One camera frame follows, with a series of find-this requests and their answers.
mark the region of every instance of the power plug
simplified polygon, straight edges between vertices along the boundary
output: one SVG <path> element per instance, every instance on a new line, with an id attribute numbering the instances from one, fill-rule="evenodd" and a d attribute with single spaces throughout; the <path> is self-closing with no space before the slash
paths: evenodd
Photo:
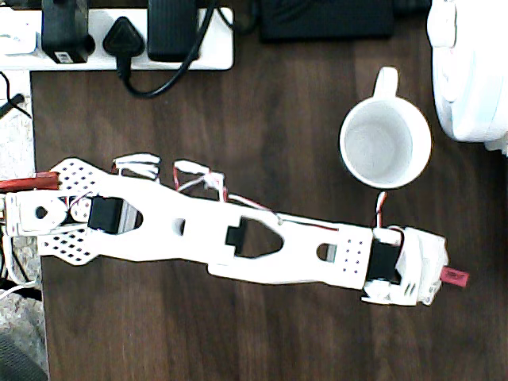
<path id="1" fill-rule="evenodd" d="M 127 17 L 119 17 L 102 42 L 106 53 L 117 59 L 117 73 L 122 80 L 130 77 L 130 64 L 133 57 L 144 51 L 143 37 Z"/>

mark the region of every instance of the white cable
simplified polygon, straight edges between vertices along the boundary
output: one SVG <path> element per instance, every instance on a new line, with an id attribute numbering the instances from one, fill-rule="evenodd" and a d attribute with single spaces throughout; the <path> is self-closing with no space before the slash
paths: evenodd
<path id="1" fill-rule="evenodd" d="M 35 282 L 35 281 L 28 281 L 25 282 L 21 279 L 19 279 L 14 272 L 14 265 L 13 265 L 13 244 L 12 244 L 12 238 L 7 236 L 6 234 L 6 227 L 2 227 L 2 248 L 3 248 L 3 258 L 6 263 L 6 270 L 9 277 L 15 282 L 18 286 L 23 287 L 31 287 L 29 283 Z"/>
<path id="2" fill-rule="evenodd" d="M 0 294 L 0 300 L 4 299 L 5 297 L 7 297 L 8 295 L 12 294 L 13 292 L 16 292 L 22 288 L 30 288 L 30 287 L 34 287 L 35 285 L 37 284 L 37 282 L 35 280 L 32 280 L 30 282 L 27 282 L 25 284 L 18 284 L 17 286 L 14 286 L 12 288 L 10 288 L 9 290 L 7 291 L 4 291 L 3 293 Z"/>
<path id="3" fill-rule="evenodd" d="M 276 212 L 274 212 L 270 208 L 267 208 L 266 206 L 263 206 L 261 204 L 258 204 L 257 202 L 254 202 L 253 200 L 249 200 L 248 198 L 239 196 L 238 194 L 228 194 L 228 199 L 241 202 L 242 204 L 251 206 L 252 208 L 255 208 L 255 209 L 266 210 L 267 212 L 273 213 L 277 217 L 277 220 L 279 221 L 279 225 L 282 225 L 284 222 L 284 220 Z"/>

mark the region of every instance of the coffee mug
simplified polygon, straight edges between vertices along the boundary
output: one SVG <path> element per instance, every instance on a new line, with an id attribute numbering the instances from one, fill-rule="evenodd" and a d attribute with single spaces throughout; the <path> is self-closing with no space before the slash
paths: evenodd
<path id="1" fill-rule="evenodd" d="M 398 72 L 383 67 L 374 94 L 349 111 L 339 138 L 342 160 L 360 181 L 380 189 L 416 179 L 432 148 L 429 125 L 420 110 L 397 97 Z"/>

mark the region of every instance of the power strip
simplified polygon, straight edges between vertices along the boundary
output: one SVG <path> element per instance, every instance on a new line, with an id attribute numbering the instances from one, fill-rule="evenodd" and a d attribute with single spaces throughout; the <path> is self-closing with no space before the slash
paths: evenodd
<path id="1" fill-rule="evenodd" d="M 55 63 L 41 49 L 40 31 L 42 11 L 16 10 L 0 8 L 0 25 L 13 24 L 13 12 L 21 15 L 25 25 L 33 33 L 37 33 L 37 47 L 30 54 L 3 55 L 0 54 L 0 70 L 30 70 L 30 71 L 87 71 L 87 70 L 116 70 L 117 64 L 113 56 L 104 51 L 102 41 L 113 23 L 120 17 L 127 17 L 137 31 L 147 40 L 147 10 L 139 9 L 103 9 L 90 10 L 89 34 L 94 38 L 95 50 L 88 57 L 86 63 Z M 233 12 L 229 8 L 222 8 L 222 12 L 230 22 L 233 22 Z M 204 17 L 205 10 L 199 10 L 199 20 Z M 228 70 L 233 66 L 233 32 L 222 21 L 218 12 L 210 22 L 210 27 L 202 43 L 199 58 L 192 63 L 190 70 Z M 132 70 L 172 70 L 177 69 L 180 63 L 156 62 L 148 58 L 146 50 L 138 57 L 133 58 Z"/>

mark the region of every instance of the black power adapter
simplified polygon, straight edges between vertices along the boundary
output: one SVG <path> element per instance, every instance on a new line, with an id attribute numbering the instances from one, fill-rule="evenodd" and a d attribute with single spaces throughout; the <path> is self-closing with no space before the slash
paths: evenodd
<path id="1" fill-rule="evenodd" d="M 148 57 L 182 62 L 198 35 L 196 0 L 148 0 Z"/>
<path id="2" fill-rule="evenodd" d="M 42 50 L 57 64 L 82 64 L 94 51 L 88 0 L 42 0 Z"/>

